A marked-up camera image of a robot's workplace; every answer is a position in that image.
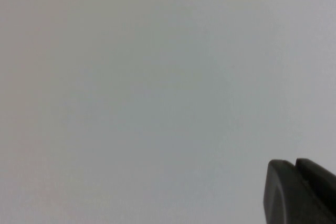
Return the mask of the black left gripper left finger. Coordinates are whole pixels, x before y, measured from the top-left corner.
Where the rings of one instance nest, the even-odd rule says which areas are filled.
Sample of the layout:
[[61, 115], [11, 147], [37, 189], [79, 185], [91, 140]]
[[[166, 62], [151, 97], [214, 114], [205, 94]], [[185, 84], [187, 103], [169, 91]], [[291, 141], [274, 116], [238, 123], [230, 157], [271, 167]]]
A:
[[268, 163], [263, 206], [266, 223], [335, 223], [296, 164], [285, 160]]

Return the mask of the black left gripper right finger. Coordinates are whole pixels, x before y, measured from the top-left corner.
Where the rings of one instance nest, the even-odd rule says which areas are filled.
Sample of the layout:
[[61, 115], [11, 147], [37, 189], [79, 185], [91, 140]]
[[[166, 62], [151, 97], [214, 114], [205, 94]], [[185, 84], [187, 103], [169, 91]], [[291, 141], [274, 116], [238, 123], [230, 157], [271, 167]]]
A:
[[296, 169], [335, 217], [335, 174], [307, 158], [298, 158]]

